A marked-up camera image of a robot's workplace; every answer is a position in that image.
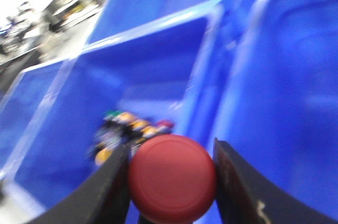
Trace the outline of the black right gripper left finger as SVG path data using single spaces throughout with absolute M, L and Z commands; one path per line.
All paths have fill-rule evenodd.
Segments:
M 130 147 L 120 146 L 74 192 L 28 223 L 125 223 Z

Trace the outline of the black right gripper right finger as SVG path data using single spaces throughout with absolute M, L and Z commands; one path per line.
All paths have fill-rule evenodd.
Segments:
M 222 223 L 337 223 L 284 192 L 228 142 L 214 139 L 213 161 Z

